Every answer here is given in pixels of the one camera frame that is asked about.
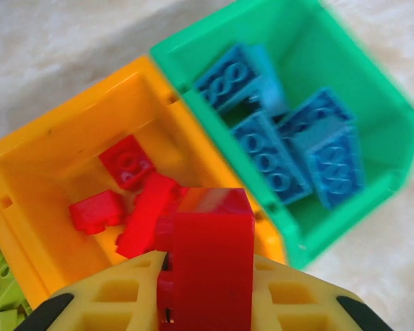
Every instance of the red lego brick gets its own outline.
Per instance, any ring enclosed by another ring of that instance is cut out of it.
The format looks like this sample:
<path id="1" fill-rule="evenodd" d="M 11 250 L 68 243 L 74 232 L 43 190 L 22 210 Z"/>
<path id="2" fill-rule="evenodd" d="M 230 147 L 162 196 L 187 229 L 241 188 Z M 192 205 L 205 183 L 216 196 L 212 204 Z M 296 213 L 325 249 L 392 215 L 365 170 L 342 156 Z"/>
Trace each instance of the red lego brick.
<path id="1" fill-rule="evenodd" d="M 136 188 L 148 174 L 155 171 L 154 165 L 132 135 L 105 150 L 99 159 L 124 190 Z"/>
<path id="2" fill-rule="evenodd" d="M 173 179 L 154 172 L 144 182 L 135 199 L 135 209 L 127 218 L 124 232 L 117 239 L 117 252 L 129 259 L 154 249 L 154 230 L 158 217 L 184 193 Z"/>
<path id="3" fill-rule="evenodd" d="M 226 188 L 191 188 L 158 219 L 156 248 L 172 252 L 157 281 L 160 331 L 250 331 L 254 222 L 244 190 Z"/>
<path id="4" fill-rule="evenodd" d="M 121 195 L 108 190 L 69 206 L 74 227 L 86 234 L 123 223 L 126 211 Z"/>

